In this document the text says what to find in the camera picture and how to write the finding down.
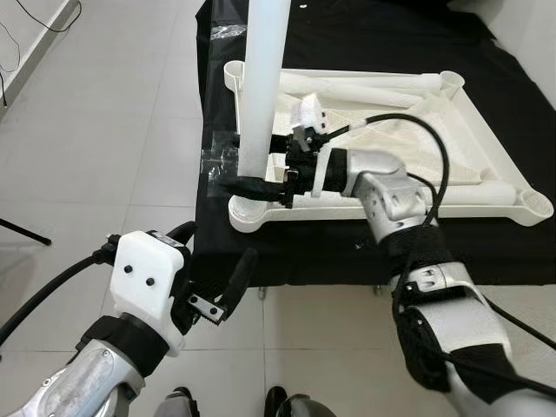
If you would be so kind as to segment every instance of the gray tile floor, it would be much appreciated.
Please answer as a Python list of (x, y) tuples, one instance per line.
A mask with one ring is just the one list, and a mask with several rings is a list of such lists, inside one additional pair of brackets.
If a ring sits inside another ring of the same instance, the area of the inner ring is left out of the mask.
[[(0, 321), (109, 232), (168, 230), (194, 218), (202, 119), (195, 69), (201, 0), (85, 0), (83, 17), (36, 69), (0, 123), (0, 214), (53, 238), (44, 248), (0, 228)], [(112, 311), (96, 267), (48, 299), (8, 340), (0, 415), (72, 355)], [(556, 287), (484, 288), (556, 335)], [(455, 415), (408, 377), (389, 316), (370, 288), (249, 290), (220, 328), (197, 325), (185, 351), (147, 380), (131, 415), (185, 385), (203, 415), (262, 415), (280, 383), (338, 415)], [(556, 384), (554, 354), (510, 335), (520, 372)]]

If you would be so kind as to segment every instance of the white tray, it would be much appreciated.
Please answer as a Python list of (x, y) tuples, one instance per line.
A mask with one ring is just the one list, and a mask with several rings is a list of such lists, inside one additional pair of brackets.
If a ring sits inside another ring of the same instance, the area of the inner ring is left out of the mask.
[[(327, 71), (311, 69), (283, 69), (313, 77), (370, 77), (370, 76), (411, 76), (405, 74), (385, 74), (374, 72)], [(235, 93), (236, 125), (240, 133), (240, 112), (242, 102), (242, 73), (243, 62), (231, 61), (224, 66), (224, 82)], [(503, 181), (515, 187), (516, 198), (513, 205), (492, 205), (490, 203), (473, 205), (451, 205), (443, 203), (440, 207), (440, 217), (508, 217), (520, 225), (532, 226), (552, 217), (554, 209), (550, 201), (541, 193), (532, 189), (525, 177), (520, 173), (512, 158), (500, 144), (496, 135), (491, 131), (480, 112), (475, 108), (463, 88), (458, 88), (450, 94), (450, 106), (445, 111), (443, 122), (451, 132), (465, 130), (465, 154), (467, 160), (473, 160), (473, 168), (480, 170), (481, 178), (491, 181)], [(372, 109), (399, 111), (399, 109), (379, 107), (368, 103), (333, 103), (321, 100), (323, 108), (337, 105), (344, 109)], [(273, 154), (268, 157), (267, 181), (280, 181), (277, 166), (283, 164), (283, 156)], [(365, 214), (359, 202), (355, 199), (340, 197), (337, 193), (322, 192), (320, 198), (312, 198), (310, 193), (297, 195), (294, 208), (288, 209), (278, 203), (270, 202), (265, 215), (252, 224), (241, 224), (243, 232), (257, 230), (264, 222), (296, 221), (296, 220), (347, 220), (364, 219)]]

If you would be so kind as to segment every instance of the table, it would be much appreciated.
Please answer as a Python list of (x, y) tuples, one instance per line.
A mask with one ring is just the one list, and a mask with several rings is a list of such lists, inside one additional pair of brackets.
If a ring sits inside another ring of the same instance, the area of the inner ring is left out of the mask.
[[(554, 109), (477, 16), (385, 0), (320, 0), (303, 2), (310, 3), (304, 9), (298, 3), (292, 2), (284, 68), (456, 71), (526, 179), (555, 201)], [(246, 41), (245, 32), (210, 40), (210, 31), (245, 25), (247, 10), (247, 0), (208, 0), (197, 14), (203, 149), (210, 149), (215, 132), (235, 131), (234, 96), (224, 86), (222, 67), (244, 59)], [(209, 196), (208, 185), (201, 174), (192, 274), (203, 291), (222, 291), (247, 247), (261, 256), (253, 287), (388, 281), (365, 221), (272, 222), (244, 235), (229, 224), (229, 195)], [(531, 228), (507, 219), (445, 219), (441, 225), (456, 259), (478, 284), (556, 282), (554, 219)]]

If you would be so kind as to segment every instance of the black tablecloth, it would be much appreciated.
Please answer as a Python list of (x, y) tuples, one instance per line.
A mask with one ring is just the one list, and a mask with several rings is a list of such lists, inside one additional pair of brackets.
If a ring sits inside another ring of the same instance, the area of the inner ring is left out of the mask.
[[(554, 109), (477, 16), (377, 0), (304, 3), (309, 7), (292, 2), (284, 68), (456, 71), (525, 178), (554, 202)], [(246, 41), (245, 32), (209, 41), (210, 30), (245, 24), (247, 10), (246, 0), (208, 0), (197, 15), (204, 149), (210, 148), (213, 132), (235, 130), (234, 95), (224, 86), (222, 67), (244, 59)], [(387, 282), (366, 222), (271, 222), (244, 235), (229, 224), (229, 196), (208, 197), (207, 186), (207, 176), (201, 175), (193, 261), (193, 274), (206, 288), (221, 288), (247, 247), (261, 255), (252, 286)], [(445, 219), (441, 224), (450, 249), (475, 282), (556, 282), (554, 219), (531, 228), (507, 219)]]

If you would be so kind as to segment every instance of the white wall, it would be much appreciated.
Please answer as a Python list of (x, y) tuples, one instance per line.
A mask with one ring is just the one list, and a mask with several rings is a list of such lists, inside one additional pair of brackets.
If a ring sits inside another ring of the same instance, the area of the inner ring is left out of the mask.
[(556, 108), (556, 0), (459, 0), (476, 13)]
[[(27, 10), (42, 22), (49, 24), (60, 12), (67, 0), (21, 0)], [(34, 44), (46, 31), (40, 24), (28, 17), (15, 0), (0, 0), (0, 23), (17, 40), (21, 48), (21, 61), (26, 59)], [(0, 64), (7, 70), (17, 63), (17, 48), (0, 26)], [(7, 85), (15, 73), (2, 73)]]

